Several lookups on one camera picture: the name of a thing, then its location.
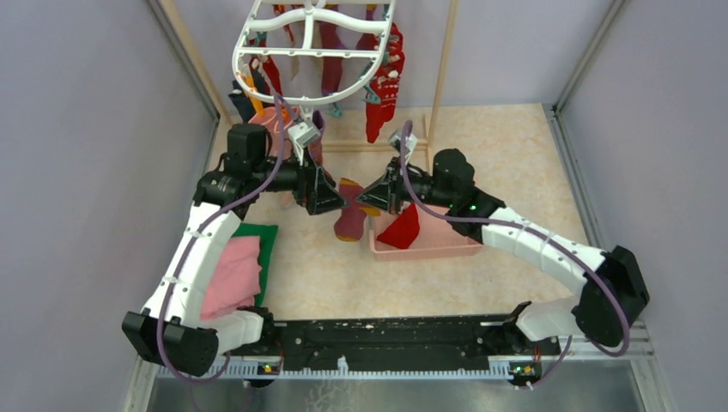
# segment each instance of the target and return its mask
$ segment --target folded cloth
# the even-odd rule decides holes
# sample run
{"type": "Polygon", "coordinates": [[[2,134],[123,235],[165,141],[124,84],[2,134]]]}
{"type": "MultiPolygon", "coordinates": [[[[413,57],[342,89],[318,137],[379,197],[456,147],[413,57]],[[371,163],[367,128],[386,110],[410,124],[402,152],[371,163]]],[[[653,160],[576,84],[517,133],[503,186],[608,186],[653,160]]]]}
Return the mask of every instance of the folded cloth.
{"type": "Polygon", "coordinates": [[[220,255],[203,300],[200,320],[212,320],[253,306],[260,293],[259,236],[231,238],[220,255]]]}

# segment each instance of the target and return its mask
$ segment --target cable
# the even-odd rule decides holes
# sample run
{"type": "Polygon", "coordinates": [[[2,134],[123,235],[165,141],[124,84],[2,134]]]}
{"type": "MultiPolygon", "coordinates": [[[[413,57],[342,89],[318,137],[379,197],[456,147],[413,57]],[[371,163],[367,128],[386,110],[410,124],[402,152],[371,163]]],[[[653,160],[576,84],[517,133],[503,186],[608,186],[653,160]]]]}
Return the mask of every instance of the cable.
{"type": "MultiPolygon", "coordinates": [[[[612,307],[615,310],[615,313],[617,317],[619,318],[619,323],[622,327],[622,346],[619,350],[616,352],[611,352],[608,349],[606,349],[604,346],[599,344],[598,342],[591,341],[591,343],[600,351],[605,353],[608,356],[617,357],[622,356],[625,354],[629,348],[629,322],[627,321],[627,316],[624,314],[624,311],[622,310],[622,307],[619,305],[619,302],[617,302],[616,297],[612,294],[610,289],[607,287],[607,285],[599,278],[599,276],[590,268],[586,263],[584,263],[583,260],[579,259],[576,255],[571,253],[566,247],[559,244],[558,242],[551,239],[549,236],[538,232],[537,230],[526,227],[524,225],[521,225],[519,223],[516,223],[514,221],[502,221],[498,219],[488,219],[484,217],[456,217],[456,216],[448,216],[448,215],[441,215],[433,210],[431,210],[425,203],[420,200],[420,198],[415,193],[415,189],[412,187],[412,183],[410,182],[410,176],[407,173],[407,161],[405,159],[405,153],[404,148],[407,147],[407,139],[410,137],[410,134],[412,133],[412,120],[407,120],[404,122],[404,126],[402,128],[402,142],[400,144],[399,149],[399,161],[400,161],[400,169],[403,171],[402,176],[404,180],[404,187],[407,188],[407,192],[409,193],[409,196],[412,198],[412,201],[425,213],[436,217],[438,219],[442,219],[444,221],[454,221],[454,222],[461,222],[461,223],[477,223],[481,225],[501,225],[505,227],[513,227],[518,230],[523,230],[528,233],[533,234],[534,236],[538,237],[541,240],[544,240],[549,245],[552,245],[557,251],[561,252],[569,258],[572,262],[577,264],[599,287],[599,289],[602,290],[602,293],[607,297],[607,300],[610,302],[612,307]]],[[[563,358],[566,356],[565,353],[567,352],[567,348],[571,346],[572,337],[570,336],[567,341],[567,347],[561,352],[561,356],[559,356],[559,359],[556,360],[556,363],[543,375],[541,380],[543,378],[548,377],[551,374],[551,371],[555,369],[559,364],[561,364],[561,361],[563,361],[563,358]]]]}
{"type": "MultiPolygon", "coordinates": [[[[281,97],[280,94],[274,94],[274,102],[276,103],[276,115],[278,117],[278,123],[283,124],[282,122],[282,104],[281,101],[283,100],[283,97],[281,97]]],[[[281,168],[281,164],[283,162],[283,150],[285,148],[285,130],[282,127],[281,133],[280,133],[280,143],[281,147],[278,149],[278,156],[276,157],[276,164],[273,166],[273,170],[270,172],[270,175],[268,178],[254,191],[248,193],[247,195],[243,196],[241,199],[236,200],[235,202],[230,203],[227,206],[223,206],[219,210],[217,210],[215,213],[210,215],[205,221],[200,224],[200,226],[197,228],[197,231],[199,233],[202,233],[204,229],[215,219],[220,217],[221,215],[224,215],[228,211],[237,208],[241,204],[244,204],[246,202],[249,202],[251,199],[254,199],[257,195],[259,195],[262,191],[265,190],[268,185],[273,181],[273,179],[278,174],[278,170],[281,168]]],[[[172,278],[179,279],[180,273],[182,273],[182,268],[185,265],[185,261],[190,256],[190,253],[192,251],[192,247],[195,245],[195,241],[197,240],[196,237],[191,237],[189,243],[187,243],[187,246],[182,251],[182,255],[179,258],[179,261],[177,262],[177,267],[174,268],[174,272],[172,274],[172,278]]],[[[164,299],[161,302],[161,308],[159,313],[159,320],[157,321],[156,325],[156,344],[157,348],[159,350],[159,354],[161,357],[161,361],[164,364],[164,366],[169,370],[169,372],[174,375],[175,378],[182,380],[183,382],[186,382],[190,385],[203,385],[208,384],[215,379],[219,378],[223,373],[225,373],[225,370],[228,368],[228,365],[230,364],[230,354],[226,354],[225,364],[223,367],[215,373],[213,376],[209,378],[203,378],[203,379],[192,379],[189,377],[186,377],[183,375],[180,371],[177,370],[176,367],[172,364],[172,362],[169,360],[169,356],[167,355],[167,351],[164,348],[164,340],[163,340],[163,332],[164,332],[164,318],[167,315],[167,308],[169,307],[169,301],[172,299],[172,292],[174,290],[175,282],[169,282],[169,286],[167,287],[167,291],[164,294],[164,299]]]]}

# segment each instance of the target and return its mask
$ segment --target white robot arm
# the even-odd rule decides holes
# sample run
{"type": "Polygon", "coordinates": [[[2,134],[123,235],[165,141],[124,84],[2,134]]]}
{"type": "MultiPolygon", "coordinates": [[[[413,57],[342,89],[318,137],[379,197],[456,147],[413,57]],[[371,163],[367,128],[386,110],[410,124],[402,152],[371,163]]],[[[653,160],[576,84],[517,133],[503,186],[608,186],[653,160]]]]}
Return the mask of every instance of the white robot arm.
{"type": "Polygon", "coordinates": [[[251,196],[266,180],[270,184],[265,191],[293,192],[309,215],[346,205],[335,182],[307,150],[300,158],[283,161],[271,177],[276,158],[267,156],[269,147],[270,136],[263,126],[237,124],[227,134],[227,153],[221,165],[197,182],[189,221],[167,272],[143,309],[127,312],[122,323],[122,330],[144,360],[171,363],[181,372],[202,376],[216,356],[260,339],[264,317],[256,308],[238,308],[208,321],[200,318],[222,251],[256,198],[226,213],[221,209],[251,196]],[[197,231],[200,227],[204,227],[201,233],[197,231]],[[157,335],[160,327],[161,339],[157,335]]]}
{"type": "Polygon", "coordinates": [[[263,318],[245,310],[238,310],[213,320],[200,320],[204,296],[222,250],[240,225],[240,218],[235,213],[228,212],[212,221],[205,233],[197,233],[195,228],[219,208],[219,205],[212,203],[192,205],[185,233],[167,268],[167,273],[143,307],[144,310],[149,310],[147,316],[161,319],[160,311],[164,295],[169,282],[174,282],[175,288],[164,313],[164,320],[166,322],[174,320],[192,329],[216,330],[218,346],[215,355],[224,354],[247,343],[257,342],[263,329],[263,318]],[[174,278],[174,269],[193,236],[197,237],[197,241],[185,260],[185,266],[179,277],[174,278]]]}
{"type": "MultiPolygon", "coordinates": [[[[391,145],[406,156],[408,150],[400,148],[402,134],[409,133],[396,132],[391,145]]],[[[408,148],[410,140],[404,145],[408,148]]],[[[583,333],[601,345],[619,345],[649,302],[631,251],[620,246],[608,252],[580,245],[539,227],[475,187],[475,170],[455,148],[435,155],[432,175],[406,160],[393,158],[385,174],[357,201],[390,213],[398,212],[404,202],[418,203],[428,213],[433,212],[426,204],[448,208],[447,214],[439,217],[448,220],[456,232],[509,251],[566,286],[572,296],[545,303],[526,302],[511,316],[528,340],[583,333]],[[405,175],[413,193],[405,184],[405,175]]]]}

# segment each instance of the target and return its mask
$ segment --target white cable clip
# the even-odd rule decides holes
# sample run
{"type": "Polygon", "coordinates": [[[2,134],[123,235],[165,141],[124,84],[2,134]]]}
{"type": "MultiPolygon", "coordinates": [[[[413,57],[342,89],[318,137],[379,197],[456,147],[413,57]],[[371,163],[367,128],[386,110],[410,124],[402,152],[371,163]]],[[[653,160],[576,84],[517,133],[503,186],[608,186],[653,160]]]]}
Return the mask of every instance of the white cable clip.
{"type": "Polygon", "coordinates": [[[202,233],[199,233],[199,231],[197,231],[197,230],[192,230],[190,227],[188,227],[187,230],[185,230],[185,232],[187,232],[193,238],[200,239],[200,238],[205,237],[202,233]]]}
{"type": "Polygon", "coordinates": [[[175,285],[186,283],[186,282],[182,282],[180,279],[178,279],[178,278],[176,278],[174,276],[164,276],[164,277],[161,278],[161,281],[162,282],[172,283],[172,284],[175,284],[175,285]]]}

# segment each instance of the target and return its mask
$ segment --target pink plastic tray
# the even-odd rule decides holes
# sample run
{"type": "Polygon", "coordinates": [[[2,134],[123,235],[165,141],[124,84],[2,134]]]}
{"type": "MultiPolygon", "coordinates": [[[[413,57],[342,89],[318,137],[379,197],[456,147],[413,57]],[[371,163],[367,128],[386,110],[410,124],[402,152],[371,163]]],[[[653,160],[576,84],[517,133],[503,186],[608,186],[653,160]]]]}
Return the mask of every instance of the pink plastic tray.
{"type": "MultiPolygon", "coordinates": [[[[431,209],[438,213],[446,212],[446,209],[442,208],[431,209]]],[[[382,214],[371,218],[369,247],[374,252],[374,258],[381,261],[452,258],[474,255],[482,248],[481,244],[452,230],[446,221],[432,217],[421,210],[417,212],[420,219],[420,234],[409,249],[404,250],[377,241],[377,236],[389,227],[396,216],[382,214]]]]}

